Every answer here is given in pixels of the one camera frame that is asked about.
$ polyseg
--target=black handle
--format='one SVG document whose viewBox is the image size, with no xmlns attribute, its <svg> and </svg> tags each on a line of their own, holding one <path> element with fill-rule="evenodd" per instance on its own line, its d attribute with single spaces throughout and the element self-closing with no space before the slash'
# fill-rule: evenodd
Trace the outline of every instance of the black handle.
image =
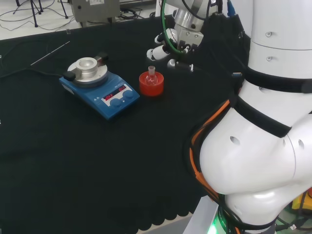
<svg viewBox="0 0 312 234">
<path fill-rule="evenodd" d="M 76 74 L 71 71 L 67 71 L 63 74 L 63 77 L 68 81 L 73 81 L 76 78 Z"/>
<path fill-rule="evenodd" d="M 99 52 L 97 56 L 99 56 L 102 59 L 102 61 L 108 60 L 108 54 L 105 52 Z"/>
</svg>

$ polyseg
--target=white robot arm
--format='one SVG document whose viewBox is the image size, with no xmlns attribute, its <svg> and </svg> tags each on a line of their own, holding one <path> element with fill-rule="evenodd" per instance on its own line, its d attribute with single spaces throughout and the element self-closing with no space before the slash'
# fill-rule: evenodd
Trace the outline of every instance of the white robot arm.
<svg viewBox="0 0 312 234">
<path fill-rule="evenodd" d="M 167 35 L 175 47 L 181 51 L 184 50 L 185 53 L 196 50 L 202 42 L 204 35 L 200 30 L 206 17 L 218 11 L 222 12 L 222 6 L 217 5 L 218 2 L 222 4 L 222 1 L 217 0 L 184 0 L 185 5 L 182 0 L 166 0 L 165 2 L 178 8 L 173 14 L 175 28 L 167 29 Z M 147 57 L 150 60 L 161 60 L 170 54 L 170 49 L 164 45 L 164 41 L 163 33 L 157 35 L 155 42 L 161 45 L 148 50 Z"/>
<path fill-rule="evenodd" d="M 206 17 L 208 0 L 185 2 Z M 204 20 L 182 0 L 168 4 L 178 7 L 177 48 L 195 49 Z M 212 7 L 210 14 L 218 11 Z M 205 180 L 245 224 L 273 224 L 288 203 L 312 187 L 311 10 L 311 0 L 253 0 L 248 79 L 201 145 Z M 274 234 L 274 227 L 245 232 Z"/>
</svg>

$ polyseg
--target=yellow object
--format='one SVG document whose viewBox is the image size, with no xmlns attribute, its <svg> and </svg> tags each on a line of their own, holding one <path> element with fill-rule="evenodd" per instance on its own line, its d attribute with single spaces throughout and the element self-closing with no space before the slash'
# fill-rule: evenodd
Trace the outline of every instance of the yellow object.
<svg viewBox="0 0 312 234">
<path fill-rule="evenodd" d="M 292 208 L 294 210 L 298 210 L 300 207 L 300 203 L 301 203 L 301 198 L 302 195 L 300 195 L 299 197 L 297 197 L 293 202 L 292 202 Z M 309 195 L 307 194 L 305 199 L 304 199 L 304 203 L 303 203 L 303 207 L 304 210 L 312 210 L 312 198 L 309 197 Z"/>
</svg>

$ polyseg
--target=metal rod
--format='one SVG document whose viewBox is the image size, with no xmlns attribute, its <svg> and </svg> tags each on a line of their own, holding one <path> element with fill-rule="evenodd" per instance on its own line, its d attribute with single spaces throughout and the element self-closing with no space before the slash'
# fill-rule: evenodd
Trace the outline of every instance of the metal rod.
<svg viewBox="0 0 312 234">
<path fill-rule="evenodd" d="M 60 0 L 60 3 L 62 4 L 64 13 L 65 13 L 65 19 L 68 19 L 68 16 L 67 16 L 67 14 L 66 14 L 66 11 L 65 11 L 65 8 L 64 8 L 64 4 L 63 4 L 62 0 Z"/>
<path fill-rule="evenodd" d="M 41 6 L 41 0 L 38 0 L 38 2 L 39 2 L 39 6 L 40 6 L 40 11 L 43 12 L 43 8 Z"/>
<path fill-rule="evenodd" d="M 36 9 L 37 9 L 37 11 L 38 11 L 38 13 L 39 13 L 39 15 L 41 15 L 41 11 L 38 10 L 36 4 L 35 4 L 34 2 L 33 2 L 33 4 L 35 5 L 35 7 L 36 7 Z"/>
<path fill-rule="evenodd" d="M 35 28 L 38 28 L 36 15 L 35 15 L 35 10 L 34 10 L 34 5 L 33 5 L 33 0 L 30 0 L 30 4 L 31 4 L 31 9 L 33 10 L 33 16 L 34 16 L 34 21 L 35 21 Z"/>
<path fill-rule="evenodd" d="M 35 63 L 39 62 L 40 60 L 44 59 L 45 57 L 49 56 L 50 54 L 52 54 L 53 52 L 55 52 L 56 50 L 62 48 L 63 46 L 67 45 L 68 43 L 70 43 L 70 41 L 66 42 L 65 44 L 61 45 L 59 48 L 55 49 L 54 51 L 50 52 L 49 54 L 43 56 L 42 58 L 40 58 L 39 60 L 37 60 L 36 62 L 32 63 L 30 66 L 34 65 Z"/>
</svg>

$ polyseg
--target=red container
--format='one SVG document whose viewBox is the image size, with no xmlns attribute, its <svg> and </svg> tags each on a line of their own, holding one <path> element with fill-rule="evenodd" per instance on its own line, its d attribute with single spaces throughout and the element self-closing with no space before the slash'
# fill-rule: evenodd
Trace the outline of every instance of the red container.
<svg viewBox="0 0 312 234">
<path fill-rule="evenodd" d="M 148 85 L 145 82 L 145 78 L 148 76 L 148 72 L 144 72 L 140 75 L 139 81 L 140 81 L 140 91 L 143 95 L 155 97 L 158 95 L 161 95 L 164 91 L 164 76 L 159 73 L 155 72 L 155 75 L 157 76 L 157 84 L 155 85 Z"/>
</svg>

